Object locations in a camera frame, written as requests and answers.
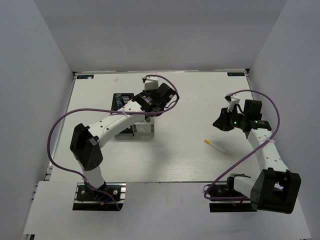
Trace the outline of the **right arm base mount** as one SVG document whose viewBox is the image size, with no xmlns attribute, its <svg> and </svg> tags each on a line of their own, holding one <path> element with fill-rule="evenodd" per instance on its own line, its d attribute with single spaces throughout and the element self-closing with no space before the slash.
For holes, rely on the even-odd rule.
<svg viewBox="0 0 320 240">
<path fill-rule="evenodd" d="M 218 181 L 209 191 L 211 213 L 250 213 L 256 212 L 251 205 L 250 191 L 256 182 L 255 177 L 232 173 L 227 180 Z"/>
</svg>

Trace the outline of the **blue white glue tube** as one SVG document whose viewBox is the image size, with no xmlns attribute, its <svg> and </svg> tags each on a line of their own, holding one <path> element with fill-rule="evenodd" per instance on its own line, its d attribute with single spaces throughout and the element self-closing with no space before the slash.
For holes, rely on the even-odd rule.
<svg viewBox="0 0 320 240">
<path fill-rule="evenodd" d="M 122 95 L 121 95 L 120 93 L 117 93 L 114 97 L 115 97 L 115 101 L 116 101 L 117 106 L 118 106 L 119 108 L 124 107 L 125 102 L 124 102 L 124 100 L 123 100 Z"/>
</svg>

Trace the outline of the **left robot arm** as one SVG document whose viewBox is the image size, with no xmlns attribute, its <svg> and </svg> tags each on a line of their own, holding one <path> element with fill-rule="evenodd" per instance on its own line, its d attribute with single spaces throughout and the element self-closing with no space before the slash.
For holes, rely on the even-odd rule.
<svg viewBox="0 0 320 240">
<path fill-rule="evenodd" d="M 162 83 L 157 89 L 143 90 L 115 113 L 96 123 L 88 126 L 80 123 L 75 126 L 70 150 L 78 161 L 85 180 L 90 184 L 88 188 L 90 196 L 99 200 L 106 193 L 106 183 L 100 169 L 103 161 L 101 148 L 126 128 L 142 122 L 147 117 L 146 113 L 155 113 L 159 116 L 177 95 L 176 89 Z"/>
</svg>

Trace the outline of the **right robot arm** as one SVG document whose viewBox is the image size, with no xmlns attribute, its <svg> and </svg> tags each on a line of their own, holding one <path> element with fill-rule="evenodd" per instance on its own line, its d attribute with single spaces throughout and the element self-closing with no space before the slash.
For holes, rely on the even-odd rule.
<svg viewBox="0 0 320 240">
<path fill-rule="evenodd" d="M 223 184 L 214 185 L 209 196 L 218 203 L 217 212 L 255 212 L 257 210 L 291 214 L 301 186 L 301 177 L 289 170 L 282 161 L 271 139 L 272 128 L 262 120 L 262 102 L 247 99 L 244 109 L 237 109 L 239 98 L 226 97 L 229 105 L 222 108 L 219 118 L 212 124 L 228 132 L 235 128 L 245 133 L 255 149 L 260 174 L 252 178 L 233 173 Z"/>
</svg>

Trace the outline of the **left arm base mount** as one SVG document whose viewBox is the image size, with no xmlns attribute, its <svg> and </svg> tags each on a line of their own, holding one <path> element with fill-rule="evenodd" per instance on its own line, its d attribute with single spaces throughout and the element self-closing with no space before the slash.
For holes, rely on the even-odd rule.
<svg viewBox="0 0 320 240">
<path fill-rule="evenodd" d="M 90 189 L 86 183 L 78 183 L 74 195 L 73 211 L 117 212 L 124 205 L 126 197 L 126 183 L 107 183 L 102 192 Z"/>
</svg>

